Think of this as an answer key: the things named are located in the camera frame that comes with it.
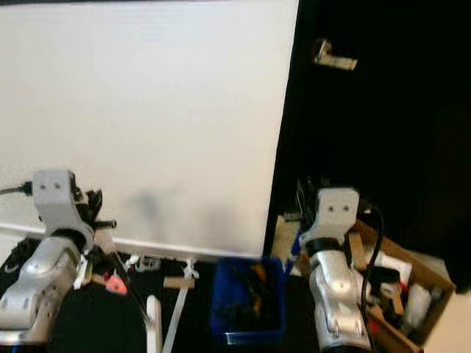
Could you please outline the red tag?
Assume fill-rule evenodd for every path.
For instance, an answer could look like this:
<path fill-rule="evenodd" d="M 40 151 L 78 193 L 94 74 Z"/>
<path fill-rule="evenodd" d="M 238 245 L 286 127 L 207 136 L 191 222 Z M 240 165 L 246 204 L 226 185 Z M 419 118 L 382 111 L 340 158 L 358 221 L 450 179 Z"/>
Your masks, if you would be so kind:
<path fill-rule="evenodd" d="M 118 275 L 110 275 L 105 279 L 105 289 L 115 295 L 126 296 L 128 294 L 124 280 Z"/>

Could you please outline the small brown cardboard piece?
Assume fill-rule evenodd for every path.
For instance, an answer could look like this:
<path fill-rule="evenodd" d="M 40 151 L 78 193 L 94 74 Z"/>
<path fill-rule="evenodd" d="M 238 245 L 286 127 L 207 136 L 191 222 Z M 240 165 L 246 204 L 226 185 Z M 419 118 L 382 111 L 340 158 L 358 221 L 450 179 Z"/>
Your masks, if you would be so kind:
<path fill-rule="evenodd" d="M 195 287 L 195 278 L 184 277 L 165 277 L 163 279 L 163 287 L 175 290 L 189 290 Z"/>

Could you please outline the blue plastic bin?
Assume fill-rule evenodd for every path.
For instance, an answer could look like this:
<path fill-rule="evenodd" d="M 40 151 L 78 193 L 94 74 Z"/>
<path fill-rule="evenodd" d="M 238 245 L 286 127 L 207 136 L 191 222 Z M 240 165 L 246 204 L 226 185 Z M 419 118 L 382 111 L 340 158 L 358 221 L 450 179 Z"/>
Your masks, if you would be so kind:
<path fill-rule="evenodd" d="M 273 346 L 286 332 L 285 266 L 276 257 L 216 262 L 210 332 L 222 346 Z"/>

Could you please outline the white rounded stick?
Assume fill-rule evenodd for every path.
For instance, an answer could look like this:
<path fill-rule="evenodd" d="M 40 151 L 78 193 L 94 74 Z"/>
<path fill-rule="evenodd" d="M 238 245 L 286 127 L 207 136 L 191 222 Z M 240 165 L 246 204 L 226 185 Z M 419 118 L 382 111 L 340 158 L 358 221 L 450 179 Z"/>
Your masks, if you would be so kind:
<path fill-rule="evenodd" d="M 163 334 L 161 322 L 161 303 L 156 296 L 151 295 L 146 299 L 146 313 L 148 319 L 145 323 L 145 353 L 162 353 Z"/>

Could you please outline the long white flat strip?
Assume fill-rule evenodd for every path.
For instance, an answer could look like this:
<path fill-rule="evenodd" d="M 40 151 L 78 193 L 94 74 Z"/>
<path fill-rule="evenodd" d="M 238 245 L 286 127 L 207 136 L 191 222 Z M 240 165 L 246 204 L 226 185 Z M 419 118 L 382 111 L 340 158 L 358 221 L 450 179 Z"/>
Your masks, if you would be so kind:
<path fill-rule="evenodd" d="M 195 269 L 195 259 L 186 259 L 184 266 L 184 276 L 182 284 L 178 285 L 178 295 L 174 304 L 174 312 L 169 321 L 169 328 L 165 336 L 162 353 L 172 353 L 174 342 L 178 333 L 182 313 L 184 312 L 185 300 L 188 292 L 195 286 L 195 280 L 199 278 L 199 273 Z"/>

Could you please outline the brown cardboard box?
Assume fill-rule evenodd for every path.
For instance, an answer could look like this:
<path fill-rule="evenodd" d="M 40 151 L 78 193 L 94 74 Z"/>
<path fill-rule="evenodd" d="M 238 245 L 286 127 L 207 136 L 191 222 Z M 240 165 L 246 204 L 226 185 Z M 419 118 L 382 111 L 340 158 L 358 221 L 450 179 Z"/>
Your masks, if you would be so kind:
<path fill-rule="evenodd" d="M 371 228 L 362 221 L 357 221 L 349 233 L 358 233 L 363 245 L 367 248 L 375 245 L 378 238 L 376 229 Z M 411 273 L 407 285 L 419 285 L 424 289 L 431 290 L 431 292 L 440 290 L 441 296 L 431 300 L 431 305 L 428 307 L 426 316 L 421 320 L 420 325 L 408 334 L 401 332 L 397 325 L 381 318 L 378 312 L 374 313 L 373 310 L 367 310 L 368 324 L 371 325 L 372 330 L 373 349 L 387 353 L 425 353 L 426 343 L 444 315 L 448 303 L 450 303 L 455 293 L 456 286 L 447 278 L 444 270 L 436 270 L 430 262 L 410 253 L 409 250 L 404 249 L 393 240 L 383 240 L 380 252 L 411 264 Z M 306 278 L 310 273 L 308 255 L 300 255 L 294 268 L 293 272 L 297 272 L 297 274 Z"/>

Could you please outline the white plastic bottle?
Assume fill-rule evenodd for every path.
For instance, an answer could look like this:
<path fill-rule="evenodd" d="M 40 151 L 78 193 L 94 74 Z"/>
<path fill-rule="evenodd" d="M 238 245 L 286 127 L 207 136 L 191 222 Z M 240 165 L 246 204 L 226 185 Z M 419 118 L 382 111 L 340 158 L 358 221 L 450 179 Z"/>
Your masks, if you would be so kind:
<path fill-rule="evenodd" d="M 403 322 L 401 322 L 401 329 L 404 332 L 411 332 L 422 325 L 430 309 L 431 300 L 433 297 L 425 287 L 412 285 L 409 288 Z"/>

